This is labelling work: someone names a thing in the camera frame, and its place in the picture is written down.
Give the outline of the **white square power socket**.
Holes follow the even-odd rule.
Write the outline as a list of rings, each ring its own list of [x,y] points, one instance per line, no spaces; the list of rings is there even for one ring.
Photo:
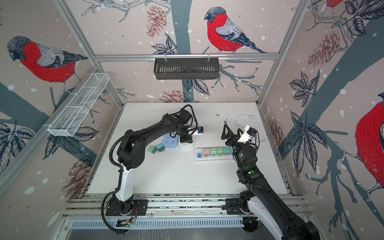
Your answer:
[[[194,143],[181,143],[181,142],[178,143],[178,147],[182,150],[193,148],[193,146],[194,146]]]

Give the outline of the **teal plug adapter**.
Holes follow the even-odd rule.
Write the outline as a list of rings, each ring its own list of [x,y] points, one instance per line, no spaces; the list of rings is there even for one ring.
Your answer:
[[[231,147],[226,147],[224,148],[224,155],[229,155],[231,154],[233,149]]]

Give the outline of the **long white power strip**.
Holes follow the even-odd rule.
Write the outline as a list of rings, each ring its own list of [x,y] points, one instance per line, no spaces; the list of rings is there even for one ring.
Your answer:
[[[226,161],[226,160],[232,160],[233,159],[233,151],[229,155],[215,155],[215,156],[203,156],[203,149],[207,148],[195,148],[194,149],[194,159],[196,162],[203,162],[203,161]]]

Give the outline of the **brown plug adapter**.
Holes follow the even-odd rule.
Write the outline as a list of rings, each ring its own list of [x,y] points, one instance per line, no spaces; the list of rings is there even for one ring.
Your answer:
[[[204,157],[207,157],[207,156],[210,156],[211,155],[211,151],[209,148],[207,149],[203,149],[203,156]]]

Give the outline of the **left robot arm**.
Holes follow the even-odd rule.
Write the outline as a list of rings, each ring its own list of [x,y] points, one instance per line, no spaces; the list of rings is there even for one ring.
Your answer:
[[[145,216],[147,200],[135,200],[133,184],[137,168],[144,162],[148,146],[166,134],[170,137],[190,138],[199,129],[198,120],[191,105],[179,111],[165,114],[161,120],[145,129],[128,130],[116,140],[109,151],[109,161],[118,169],[118,185],[105,195],[101,205],[101,216],[138,217]]]

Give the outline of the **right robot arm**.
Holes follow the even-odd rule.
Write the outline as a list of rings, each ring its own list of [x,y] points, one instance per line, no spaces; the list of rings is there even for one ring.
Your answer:
[[[234,133],[225,124],[221,139],[233,149],[239,182],[247,189],[240,193],[242,212],[257,216],[276,240],[318,240],[320,233],[312,222],[305,222],[275,193],[257,166],[259,132],[247,127]]]

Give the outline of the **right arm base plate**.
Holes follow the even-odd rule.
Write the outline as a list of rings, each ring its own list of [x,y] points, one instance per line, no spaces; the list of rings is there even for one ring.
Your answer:
[[[251,214],[247,201],[243,198],[225,199],[225,206],[228,215],[249,215]]]

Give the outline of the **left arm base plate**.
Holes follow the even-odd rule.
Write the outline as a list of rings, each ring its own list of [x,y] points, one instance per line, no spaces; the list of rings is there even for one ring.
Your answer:
[[[122,202],[119,199],[109,200],[106,216],[145,216],[148,203],[148,200],[127,200],[126,202]]]

